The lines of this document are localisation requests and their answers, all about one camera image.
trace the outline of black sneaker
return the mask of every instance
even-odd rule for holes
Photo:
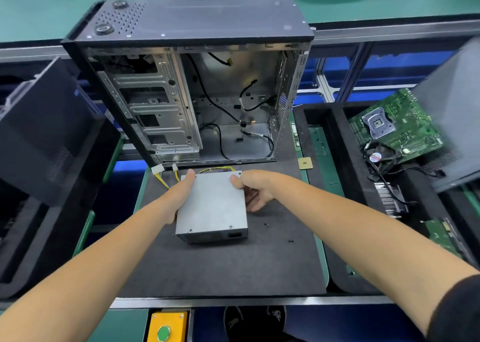
[[[274,321],[275,324],[278,323],[278,328],[283,331],[287,320],[287,309],[285,306],[268,306],[267,315],[271,316],[270,319]]]
[[[232,329],[238,329],[243,324],[243,314],[238,307],[226,307],[223,312],[223,326],[228,339],[232,340]]]

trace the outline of green button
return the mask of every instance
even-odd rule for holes
[[[158,330],[158,332],[156,334],[156,338],[160,342],[165,342],[167,339],[169,339],[169,337],[170,337],[170,327],[168,327],[168,326],[160,327],[160,329]]]

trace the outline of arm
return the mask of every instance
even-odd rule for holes
[[[195,172],[143,207],[16,301],[0,317],[5,341],[86,341],[165,224],[187,199]],[[29,321],[25,328],[24,321]]]
[[[287,175],[250,170],[234,186],[248,211],[277,199],[345,262],[389,296],[425,335],[441,298],[478,271],[405,224]]]

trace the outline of black anti-static mat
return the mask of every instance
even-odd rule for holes
[[[238,165],[235,169],[265,169],[300,179],[290,137],[285,136],[277,149],[277,158],[279,161],[274,163]],[[174,183],[172,172],[169,173],[165,172],[164,177]],[[164,192],[163,185],[150,175],[141,205]],[[280,203],[273,201],[260,212],[249,213],[248,227],[248,239],[201,246],[188,245],[175,236],[174,224],[164,227],[119,297],[265,297],[326,293],[313,233]]]

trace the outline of hand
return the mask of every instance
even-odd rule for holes
[[[270,200],[274,199],[269,189],[271,172],[265,170],[247,170],[242,172],[240,178],[232,175],[230,181],[236,188],[243,188],[248,212],[257,212]]]
[[[166,191],[166,193],[162,195],[162,197],[160,197],[161,199],[166,201],[169,210],[172,212],[172,217],[167,218],[168,224],[171,224],[173,222],[173,215],[183,205],[185,200],[187,200],[194,181],[195,171],[193,169],[189,169],[187,171],[187,175],[185,176],[185,178],[183,178],[182,181],[175,184],[168,191]]]

